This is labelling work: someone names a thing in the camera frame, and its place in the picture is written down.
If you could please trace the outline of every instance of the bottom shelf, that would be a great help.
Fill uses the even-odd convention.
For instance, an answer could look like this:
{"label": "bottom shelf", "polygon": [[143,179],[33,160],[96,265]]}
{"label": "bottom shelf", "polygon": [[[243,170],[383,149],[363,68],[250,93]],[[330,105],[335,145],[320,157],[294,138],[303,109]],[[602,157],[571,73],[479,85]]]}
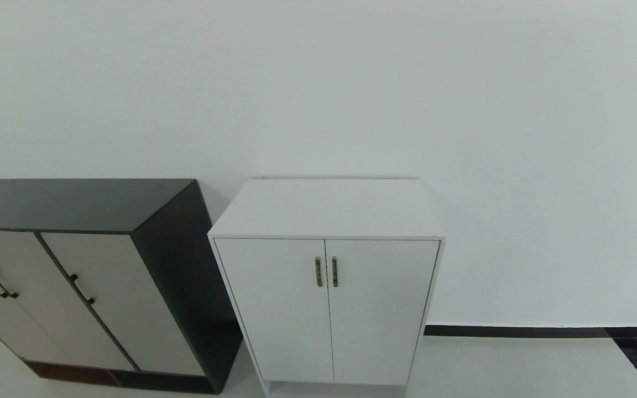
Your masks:
{"label": "bottom shelf", "polygon": [[79,366],[57,365],[53,363],[23,361],[39,378],[63,380],[96,385],[119,386],[119,383],[104,369],[82,368]]}
{"label": "bottom shelf", "polygon": [[38,377],[66,382],[161,390],[217,394],[205,376],[170,375],[166,373],[127,372],[82,366],[58,365],[55,363],[23,361]]}
{"label": "bottom shelf", "polygon": [[399,385],[347,385],[333,383],[271,382],[272,398],[341,396],[341,398],[402,398],[407,387]]}
{"label": "bottom shelf", "polygon": [[122,387],[142,390],[162,390],[177,392],[195,392],[197,394],[215,394],[210,381],[205,376],[167,375],[164,373],[126,372],[110,370]]}

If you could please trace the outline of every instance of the baseboard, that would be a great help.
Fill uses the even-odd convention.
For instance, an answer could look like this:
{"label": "baseboard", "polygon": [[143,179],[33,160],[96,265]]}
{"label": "baseboard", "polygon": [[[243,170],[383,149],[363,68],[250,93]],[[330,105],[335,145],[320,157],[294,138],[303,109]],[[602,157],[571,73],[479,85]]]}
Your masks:
{"label": "baseboard", "polygon": [[637,327],[471,327],[427,325],[424,335],[511,338],[637,338]]}

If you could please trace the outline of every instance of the floor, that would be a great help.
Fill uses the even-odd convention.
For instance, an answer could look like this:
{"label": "floor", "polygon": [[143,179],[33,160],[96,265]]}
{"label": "floor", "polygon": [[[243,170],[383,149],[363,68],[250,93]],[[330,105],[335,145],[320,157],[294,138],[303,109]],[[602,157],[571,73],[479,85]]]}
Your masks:
{"label": "floor", "polygon": [[[425,337],[409,398],[637,398],[637,371],[608,338]],[[0,396],[182,398],[174,392],[98,387],[36,377],[0,343]],[[263,397],[243,345],[222,396]],[[321,395],[316,391],[316,398]]]}

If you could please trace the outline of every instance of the open shelf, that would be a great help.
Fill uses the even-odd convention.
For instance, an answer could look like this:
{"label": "open shelf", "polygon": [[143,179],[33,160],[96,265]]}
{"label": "open shelf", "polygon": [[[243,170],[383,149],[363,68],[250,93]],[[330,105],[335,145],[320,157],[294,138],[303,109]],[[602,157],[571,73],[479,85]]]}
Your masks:
{"label": "open shelf", "polygon": [[119,383],[104,369],[83,368],[80,366],[57,365],[52,363],[23,361],[33,373],[44,379],[96,385],[119,386]]}
{"label": "open shelf", "polygon": [[116,378],[120,386],[127,388],[215,394],[213,387],[205,376],[126,372],[123,370],[110,370],[109,373]]}

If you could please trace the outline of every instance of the cabinet door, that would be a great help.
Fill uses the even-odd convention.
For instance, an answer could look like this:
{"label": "cabinet door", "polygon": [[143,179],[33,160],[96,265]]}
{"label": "cabinet door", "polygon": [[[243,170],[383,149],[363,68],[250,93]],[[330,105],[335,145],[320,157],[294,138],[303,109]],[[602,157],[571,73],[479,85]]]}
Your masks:
{"label": "cabinet door", "polygon": [[407,384],[438,249],[429,241],[326,241],[337,383]]}
{"label": "cabinet door", "polygon": [[203,375],[128,235],[41,234],[68,275],[141,370]]}
{"label": "cabinet door", "polygon": [[[0,267],[0,280],[4,275],[8,275],[7,269]],[[73,365],[73,362],[12,297],[0,297],[0,339],[10,350],[25,360]]]}
{"label": "cabinet door", "polygon": [[262,378],[333,382],[323,241],[215,239],[215,244]]}
{"label": "cabinet door", "polygon": [[0,270],[4,285],[75,365],[133,370],[33,233],[0,231]]}

